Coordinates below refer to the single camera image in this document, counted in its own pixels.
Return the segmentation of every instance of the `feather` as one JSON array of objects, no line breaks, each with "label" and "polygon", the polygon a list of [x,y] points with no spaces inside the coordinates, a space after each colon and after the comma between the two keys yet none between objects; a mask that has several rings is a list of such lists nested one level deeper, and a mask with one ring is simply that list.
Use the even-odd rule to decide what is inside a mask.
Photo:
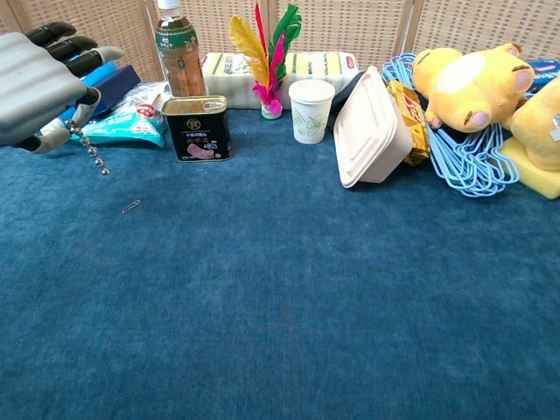
[{"label": "feather", "polygon": [[273,116],[279,116],[282,113],[282,103],[278,99],[273,99],[269,111]]},{"label": "feather", "polygon": [[241,17],[233,16],[229,23],[229,38],[239,52],[248,57],[246,60],[256,82],[268,86],[269,66],[266,53],[249,24]]},{"label": "feather", "polygon": [[[284,13],[282,19],[280,19],[280,22],[278,22],[278,25],[274,30],[272,40],[269,42],[269,51],[273,51],[274,46],[277,44],[282,33],[286,32],[283,41],[283,60],[278,66],[276,66],[275,70],[276,81],[278,84],[280,84],[286,75],[286,54],[288,53],[291,42],[299,36],[299,33],[301,32],[301,24],[302,19],[299,15],[299,8],[294,4],[288,4],[288,9]],[[272,55],[269,54],[269,65],[271,63]]]},{"label": "feather", "polygon": [[278,79],[276,76],[276,69],[284,62],[284,40],[286,38],[286,32],[282,32],[278,42],[276,42],[276,47],[274,48],[274,54],[272,55],[272,60],[270,62],[269,69],[269,89],[272,91],[277,90]]},{"label": "feather", "polygon": [[256,83],[253,86],[253,93],[257,95],[264,104],[268,105],[272,101],[272,95],[266,86]]},{"label": "feather", "polygon": [[261,18],[261,8],[259,7],[259,2],[255,3],[255,20],[256,27],[259,29],[259,36],[261,37],[261,45],[262,49],[264,50],[264,55],[268,56],[266,39],[264,38],[263,19]]}]

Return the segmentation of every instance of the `gray robotic hand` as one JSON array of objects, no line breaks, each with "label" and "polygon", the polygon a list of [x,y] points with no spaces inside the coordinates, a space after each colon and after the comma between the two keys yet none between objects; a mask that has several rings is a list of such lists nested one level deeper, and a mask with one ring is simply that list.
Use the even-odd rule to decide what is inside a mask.
[{"label": "gray robotic hand", "polygon": [[78,126],[94,113],[101,94],[81,77],[123,52],[96,48],[84,37],[60,41],[75,33],[70,24],[55,22],[0,36],[0,146],[46,153],[71,137],[58,118],[68,107],[78,105],[72,118]]}]

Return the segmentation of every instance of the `yellow sponge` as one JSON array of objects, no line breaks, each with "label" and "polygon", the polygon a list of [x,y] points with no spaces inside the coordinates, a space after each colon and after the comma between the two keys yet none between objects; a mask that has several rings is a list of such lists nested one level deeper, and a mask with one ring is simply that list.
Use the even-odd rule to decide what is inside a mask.
[{"label": "yellow sponge", "polygon": [[560,171],[545,171],[535,166],[527,156],[525,146],[515,137],[506,140],[501,153],[515,162],[524,185],[547,199],[560,196]]}]

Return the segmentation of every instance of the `woven panel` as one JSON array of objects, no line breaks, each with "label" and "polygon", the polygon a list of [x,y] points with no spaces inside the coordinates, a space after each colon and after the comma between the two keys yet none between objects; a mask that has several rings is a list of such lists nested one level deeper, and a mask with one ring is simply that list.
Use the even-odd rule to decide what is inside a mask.
[{"label": "woven panel", "polygon": [[100,46],[118,46],[125,51],[119,65],[131,64],[140,77],[157,78],[155,51],[145,9],[137,0],[19,0],[26,23],[32,27],[51,21],[74,25],[77,35],[95,39]]},{"label": "woven panel", "polygon": [[[278,20],[291,0],[278,0]],[[360,70],[382,66],[393,55],[403,0],[304,0],[297,2],[303,26],[292,51],[343,51]]]},{"label": "woven panel", "polygon": [[450,46],[463,53],[516,42],[523,58],[560,55],[558,0],[425,0],[414,51]]},{"label": "woven panel", "polygon": [[18,23],[13,16],[8,1],[0,0],[0,34],[18,30]]},{"label": "woven panel", "polygon": [[233,15],[245,18],[256,33],[254,0],[189,0],[182,4],[182,11],[199,38],[200,57],[206,53],[235,53],[228,36],[229,21]]}]

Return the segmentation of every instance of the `yellow feather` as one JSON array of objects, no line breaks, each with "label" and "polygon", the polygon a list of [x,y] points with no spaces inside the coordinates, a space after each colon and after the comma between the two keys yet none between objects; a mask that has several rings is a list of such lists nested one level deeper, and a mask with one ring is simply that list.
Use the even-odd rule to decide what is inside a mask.
[{"label": "yellow feather", "polygon": [[229,38],[240,53],[250,57],[248,64],[256,81],[263,86],[269,85],[269,61],[261,41],[249,24],[241,17],[233,16],[229,22]]}]

